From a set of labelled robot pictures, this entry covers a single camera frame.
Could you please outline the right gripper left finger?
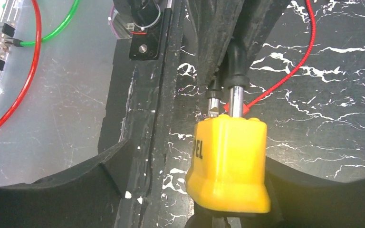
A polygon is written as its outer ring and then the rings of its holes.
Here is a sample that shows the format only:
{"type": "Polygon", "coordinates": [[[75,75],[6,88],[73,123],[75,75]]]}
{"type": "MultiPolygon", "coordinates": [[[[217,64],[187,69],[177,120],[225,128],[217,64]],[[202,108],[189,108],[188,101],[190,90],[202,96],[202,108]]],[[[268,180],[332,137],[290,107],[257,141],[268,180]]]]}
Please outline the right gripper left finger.
{"type": "Polygon", "coordinates": [[[0,228],[112,228],[129,180],[129,141],[31,184],[0,187],[0,228]]]}

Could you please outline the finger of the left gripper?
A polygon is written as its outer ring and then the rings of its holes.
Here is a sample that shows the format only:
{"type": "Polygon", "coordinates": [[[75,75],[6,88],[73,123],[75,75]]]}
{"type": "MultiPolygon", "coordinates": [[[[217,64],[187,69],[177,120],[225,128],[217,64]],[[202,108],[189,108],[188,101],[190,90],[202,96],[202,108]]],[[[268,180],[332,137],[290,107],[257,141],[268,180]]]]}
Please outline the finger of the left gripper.
{"type": "Polygon", "coordinates": [[[187,0],[197,38],[197,81],[205,85],[223,61],[243,0],[187,0]]]}
{"type": "Polygon", "coordinates": [[[289,0],[244,1],[233,37],[243,42],[248,60],[256,58],[289,3],[289,0]]]}

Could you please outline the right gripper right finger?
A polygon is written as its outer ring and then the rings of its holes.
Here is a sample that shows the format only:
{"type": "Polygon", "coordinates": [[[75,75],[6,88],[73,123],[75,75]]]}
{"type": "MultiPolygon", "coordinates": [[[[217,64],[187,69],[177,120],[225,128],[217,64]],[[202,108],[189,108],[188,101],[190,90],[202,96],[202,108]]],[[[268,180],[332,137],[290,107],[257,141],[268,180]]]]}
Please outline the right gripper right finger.
{"type": "Polygon", "coordinates": [[[285,222],[304,228],[365,228],[365,179],[342,183],[266,159],[266,178],[285,222]]]}

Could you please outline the yellow padlock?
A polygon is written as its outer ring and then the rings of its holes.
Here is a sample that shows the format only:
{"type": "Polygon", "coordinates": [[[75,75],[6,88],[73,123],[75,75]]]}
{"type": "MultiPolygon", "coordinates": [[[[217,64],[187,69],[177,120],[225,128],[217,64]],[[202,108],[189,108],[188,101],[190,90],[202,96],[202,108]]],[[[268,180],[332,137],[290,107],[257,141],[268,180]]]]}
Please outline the yellow padlock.
{"type": "Polygon", "coordinates": [[[195,126],[191,166],[185,177],[188,195],[202,208],[228,213],[268,213],[265,186],[267,125],[244,118],[243,96],[249,83],[242,41],[227,48],[228,113],[195,126]]]}

